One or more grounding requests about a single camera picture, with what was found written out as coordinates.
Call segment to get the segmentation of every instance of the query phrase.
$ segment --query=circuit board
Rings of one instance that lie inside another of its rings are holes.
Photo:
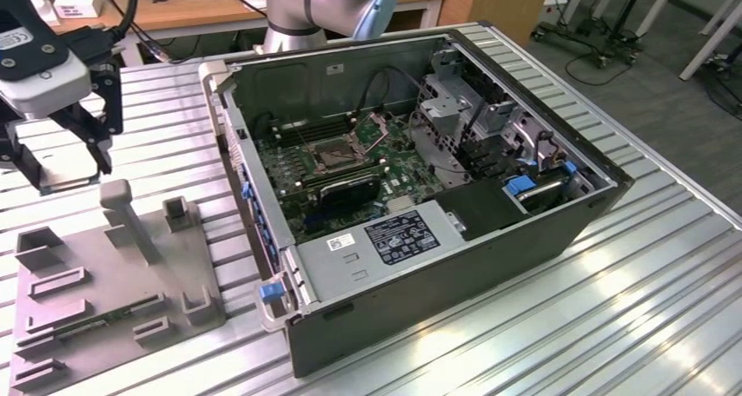
[[[349,133],[331,138],[291,147],[258,143],[261,161],[299,244],[389,215],[390,201],[417,204],[444,190],[412,143],[408,125],[398,117],[369,113]],[[321,211],[323,188],[363,177],[381,180],[378,197],[350,212]]]

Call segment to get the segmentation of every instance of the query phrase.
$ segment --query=power supply label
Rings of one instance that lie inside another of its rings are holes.
[[[441,246],[418,211],[366,227],[375,251],[390,266]]]

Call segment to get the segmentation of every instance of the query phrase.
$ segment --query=wheel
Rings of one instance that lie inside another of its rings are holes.
[[[608,68],[608,57],[601,56],[601,57],[598,58],[597,63],[598,63],[598,68],[600,68],[600,69]]]
[[[536,31],[532,33],[532,38],[536,42],[541,42],[544,40],[544,36],[546,36],[546,32],[541,28],[536,29]]]

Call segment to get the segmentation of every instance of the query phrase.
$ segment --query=sticker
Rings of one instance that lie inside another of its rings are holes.
[[[327,67],[327,76],[339,75],[346,71],[346,65],[343,63],[334,64]]]
[[[353,234],[345,234],[341,237],[335,237],[327,240],[330,251],[341,250],[347,246],[353,246],[355,243],[357,241],[353,239]]]
[[[0,33],[0,50],[10,50],[26,43],[31,43],[31,41],[34,41],[34,34],[26,27],[21,27],[6,33]]]
[[[366,227],[375,251],[390,266],[441,246],[418,211]]]

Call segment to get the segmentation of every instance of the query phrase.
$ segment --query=robotic arm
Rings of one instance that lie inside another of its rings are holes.
[[[123,131],[119,67],[111,52],[125,35],[118,27],[85,27],[58,36],[31,0],[0,0],[0,168],[18,168],[42,193],[89,184],[111,172],[111,136]],[[98,116],[78,102],[91,92],[106,102]],[[83,140],[95,175],[66,179],[19,143],[17,124],[47,116]]]
[[[323,29],[358,40],[377,38],[397,5],[397,0],[269,1],[267,53],[326,44]],[[123,132],[119,67],[111,56],[135,11],[137,0],[119,27],[83,27],[58,36],[31,0],[0,0],[0,168],[18,168],[43,194],[89,185],[111,173],[111,137]],[[98,116],[79,103],[91,92],[106,101]],[[19,142],[17,125],[47,116],[85,142],[95,171],[86,173],[81,162],[67,161],[77,172],[55,173]]]
[[[269,0],[269,34],[262,51],[311,49],[327,43],[325,30],[357,40],[378,38],[397,0]]]

